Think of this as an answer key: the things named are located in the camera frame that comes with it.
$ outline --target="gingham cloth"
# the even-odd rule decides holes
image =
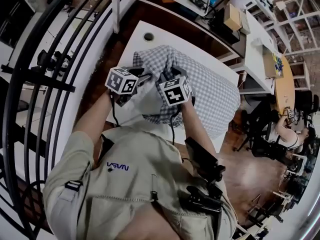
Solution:
[[[228,130],[228,124],[240,105],[239,90],[229,80],[168,45],[136,51],[133,66],[143,67],[144,74],[152,73],[157,79],[155,86],[163,100],[159,113],[143,115],[144,119],[154,124],[170,123],[170,117],[178,107],[167,105],[159,86],[160,74],[163,72],[166,79],[173,79],[171,67],[179,66],[187,71],[192,89],[195,90],[194,107],[208,135],[215,139]],[[183,124],[181,113],[173,119],[172,124],[174,127]]]

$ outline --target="wooden tabletop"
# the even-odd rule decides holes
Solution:
[[[282,114],[285,107],[295,107],[295,82],[288,60],[282,56],[283,77],[275,79],[277,110]]]

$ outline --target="table leg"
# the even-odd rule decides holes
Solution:
[[[119,23],[120,23],[120,0],[112,1],[112,15],[113,15],[113,32],[119,33]]]
[[[223,63],[223,62],[227,62],[227,61],[236,59],[238,57],[239,57],[238,54],[230,51],[230,52],[227,52],[227,53],[217,57],[217,60],[219,60],[219,61],[221,61]]]
[[[286,197],[285,195],[279,194],[279,193],[274,192],[274,191],[273,191],[272,193],[274,193],[274,194],[277,195],[278,197],[281,197],[281,198],[283,198],[283,199],[287,199],[287,197]]]

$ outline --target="cable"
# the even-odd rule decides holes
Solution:
[[[239,77],[240,77],[242,74],[245,74],[245,73],[244,73],[244,72],[240,73],[240,74],[239,74]],[[244,81],[242,81],[242,82],[239,84],[238,88],[239,88],[243,83],[244,83]]]
[[[172,131],[172,145],[175,145],[175,130],[174,125],[172,123],[172,120],[180,113],[181,111],[181,105],[177,106],[177,111],[170,117],[170,127]]]
[[[112,116],[116,123],[116,127],[119,127],[120,125],[115,115],[115,98],[112,91],[110,92],[110,99],[111,99],[111,105],[112,105]]]
[[[244,81],[242,81],[242,82],[239,84],[238,88],[239,88],[243,83],[244,83]]]
[[[145,77],[145,76],[153,76],[153,74],[151,74],[151,73],[146,73],[146,74],[143,74],[143,75],[139,75],[139,78],[142,78],[142,77]]]

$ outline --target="wooden desk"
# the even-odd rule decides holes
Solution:
[[[206,28],[192,19],[192,17],[186,13],[183,6],[177,2],[163,3],[162,0],[138,0],[144,2],[146,4],[152,5],[159,9],[162,9],[172,15],[179,17],[180,19],[186,21],[187,23],[195,26],[201,31],[205,32],[207,35],[215,39],[217,42],[222,44],[226,49],[225,53],[219,56],[217,59],[221,62],[226,62],[238,57],[245,57],[245,45],[246,45],[246,36],[244,34],[240,34],[240,41],[242,45],[238,43],[230,44],[222,37],[220,37],[217,33],[212,31],[210,28]],[[113,16],[113,32],[118,33],[120,28],[120,0],[112,0],[112,16]]]
[[[275,97],[277,110],[282,114],[285,107],[295,107],[295,82],[285,56],[282,56],[283,77],[275,79]]]

